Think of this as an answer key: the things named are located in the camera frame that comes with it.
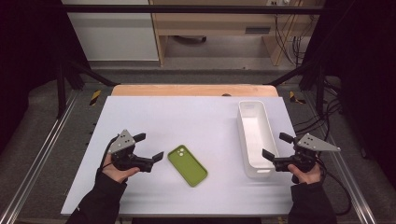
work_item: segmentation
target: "floor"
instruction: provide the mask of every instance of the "floor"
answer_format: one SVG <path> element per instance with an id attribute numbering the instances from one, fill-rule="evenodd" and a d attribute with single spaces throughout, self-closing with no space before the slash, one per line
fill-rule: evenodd
<path id="1" fill-rule="evenodd" d="M 264 47 L 261 38 L 257 36 L 209 36 L 205 43 L 196 39 L 173 37 L 169 40 L 163 67 L 155 64 L 136 66 L 131 63 L 126 67 L 95 67 L 95 71 L 121 83 L 265 84 L 295 67 L 286 58 L 280 66 L 273 67 Z M 31 92 L 29 109 L 0 157 L 1 218 L 5 217 L 6 210 L 11 207 L 11 213 L 18 218 L 17 223 L 64 223 L 65 217 L 60 215 L 60 209 L 68 186 L 73 182 L 90 142 L 106 96 L 112 90 L 89 77 L 83 78 L 86 81 L 83 91 L 68 89 L 68 97 L 74 103 L 70 111 L 66 112 L 64 122 L 55 119 L 55 82 Z M 299 79 L 294 77 L 277 87 L 279 95 L 285 100 L 292 123 L 296 124 L 296 131 L 305 127 L 304 124 L 297 125 L 298 123 L 315 116 L 310 104 L 315 97 L 314 92 L 300 91 L 297 85 Z M 333 85 L 339 85 L 337 78 L 329 77 L 329 80 Z M 91 106 L 89 101 L 96 90 L 102 91 L 101 97 L 95 106 Z M 290 99 L 291 91 L 297 101 Z M 326 91 L 325 97 L 328 103 L 336 98 L 331 90 Z M 361 157 L 359 143 L 342 110 L 337 110 L 330 121 L 329 141 L 340 146 L 342 152 L 341 157 L 325 154 L 323 160 L 336 176 L 354 188 L 351 192 L 354 198 L 352 210 L 339 217 L 339 223 L 396 223 L 395 190 L 375 161 Z M 312 133 L 323 136 L 325 127 L 326 125 L 320 126 L 312 130 Z M 339 186 L 328 178 L 325 188 L 334 210 L 344 210 L 347 200 Z M 262 222 L 280 223 L 279 217 L 263 217 Z"/>

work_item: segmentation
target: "metal bar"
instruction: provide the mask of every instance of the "metal bar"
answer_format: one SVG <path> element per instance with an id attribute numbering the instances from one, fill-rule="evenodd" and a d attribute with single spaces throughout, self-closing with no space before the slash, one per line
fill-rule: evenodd
<path id="1" fill-rule="evenodd" d="M 42 6 L 56 10 L 84 13 L 219 13 L 219 14 L 300 14 L 323 15 L 339 13 L 324 7 L 248 7 L 248 6 L 184 6 L 184 5 L 60 5 Z"/>
<path id="2" fill-rule="evenodd" d="M 314 106 L 314 97 L 312 93 L 307 93 L 307 91 L 303 91 L 304 98 L 306 99 L 308 105 L 310 106 L 311 110 L 315 113 L 315 106 Z M 325 135 L 326 134 L 327 125 L 324 124 L 320 127 L 320 130 Z M 328 142 L 330 144 L 336 145 L 332 135 L 329 134 Z M 349 194 L 352 198 L 352 203 L 355 208 L 356 214 L 358 215 L 361 223 L 363 224 L 376 224 L 375 217 L 370 209 L 370 206 L 364 199 L 363 194 L 361 193 L 361 189 L 359 188 L 358 183 L 356 182 L 353 174 L 350 172 L 347 163 L 344 161 L 343 156 L 339 152 L 329 152 L 332 161 L 335 164 L 335 168 L 338 171 L 338 174 L 341 177 L 341 181 L 344 183 L 346 189 L 349 191 Z"/>
<path id="3" fill-rule="evenodd" d="M 18 188 L 11 202 L 8 204 L 6 210 L 0 216 L 0 223 L 12 224 L 17 219 L 18 214 L 20 213 L 27 197 L 29 196 L 29 193 L 34 186 L 35 181 L 40 175 L 40 172 L 44 167 L 44 164 L 46 163 L 46 160 L 50 152 L 52 151 L 52 148 L 55 145 L 56 140 L 58 139 L 59 134 L 61 133 L 61 130 L 64 127 L 64 124 L 66 123 L 73 109 L 78 95 L 79 91 L 72 91 L 72 94 L 70 95 L 68 100 L 69 106 L 64 111 L 64 115 L 60 119 L 56 119 L 46 141 L 44 142 L 37 156 L 35 157 L 35 161 L 30 167 L 25 178 L 23 179 L 20 187 Z"/>

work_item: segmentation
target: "white rectangular container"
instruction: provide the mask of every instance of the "white rectangular container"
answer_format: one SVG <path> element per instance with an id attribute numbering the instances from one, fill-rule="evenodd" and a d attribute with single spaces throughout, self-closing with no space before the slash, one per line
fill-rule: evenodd
<path id="1" fill-rule="evenodd" d="M 261 101 L 239 102 L 237 122 L 247 176 L 269 176 L 275 166 L 262 156 L 262 149 L 276 157 L 278 153 L 264 104 Z"/>

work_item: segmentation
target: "smartphone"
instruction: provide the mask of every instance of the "smartphone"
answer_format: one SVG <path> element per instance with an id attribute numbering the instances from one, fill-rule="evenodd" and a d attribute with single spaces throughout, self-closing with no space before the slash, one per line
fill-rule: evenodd
<path id="1" fill-rule="evenodd" d="M 207 177 L 206 168 L 184 145 L 180 145 L 169 152 L 168 160 L 191 187 L 197 186 Z"/>

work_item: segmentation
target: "black jacket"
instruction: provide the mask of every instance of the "black jacket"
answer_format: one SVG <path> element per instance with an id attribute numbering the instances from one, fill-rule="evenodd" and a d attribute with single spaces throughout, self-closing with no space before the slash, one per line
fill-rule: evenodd
<path id="1" fill-rule="evenodd" d="M 66 224 L 114 224 L 126 184 L 98 171 L 93 189 L 85 195 Z M 289 224 L 333 224 L 336 217 L 320 183 L 291 187 L 293 207 Z"/>

